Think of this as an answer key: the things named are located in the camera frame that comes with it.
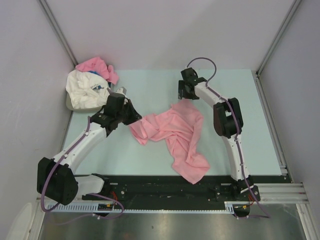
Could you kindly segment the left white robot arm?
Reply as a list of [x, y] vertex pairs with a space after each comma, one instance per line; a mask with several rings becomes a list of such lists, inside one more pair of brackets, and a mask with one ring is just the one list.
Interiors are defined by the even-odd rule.
[[75, 198], [94, 194], [105, 200], [111, 188], [98, 174], [76, 177], [75, 173], [86, 156], [104, 141], [119, 124], [128, 126], [142, 119], [132, 101], [121, 92], [112, 92], [106, 104], [87, 118], [85, 129], [64, 150], [53, 158], [42, 158], [37, 166], [36, 190], [41, 204], [49, 198], [58, 204], [68, 205]]

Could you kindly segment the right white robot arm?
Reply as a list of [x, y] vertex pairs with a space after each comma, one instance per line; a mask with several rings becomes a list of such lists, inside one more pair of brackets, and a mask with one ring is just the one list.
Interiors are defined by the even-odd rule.
[[189, 67], [181, 71], [178, 81], [178, 98], [205, 101], [213, 110], [213, 128], [227, 151], [231, 178], [230, 194], [237, 200], [259, 201], [259, 190], [246, 166], [242, 149], [241, 133], [244, 125], [240, 103], [237, 98], [225, 98], [209, 86], [209, 81], [199, 77]]

